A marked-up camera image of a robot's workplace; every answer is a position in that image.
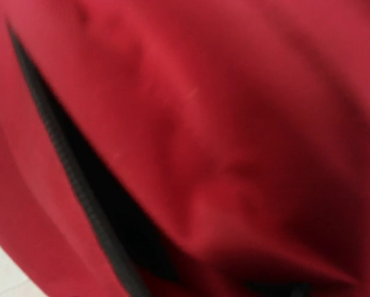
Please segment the red student backpack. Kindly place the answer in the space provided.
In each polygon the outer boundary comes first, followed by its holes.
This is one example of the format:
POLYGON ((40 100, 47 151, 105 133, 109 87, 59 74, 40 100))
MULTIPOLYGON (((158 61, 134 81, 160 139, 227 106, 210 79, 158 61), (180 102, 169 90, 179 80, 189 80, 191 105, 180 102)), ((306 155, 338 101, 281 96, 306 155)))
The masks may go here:
POLYGON ((370 1, 0 1, 0 245, 48 296, 370 296, 370 1))

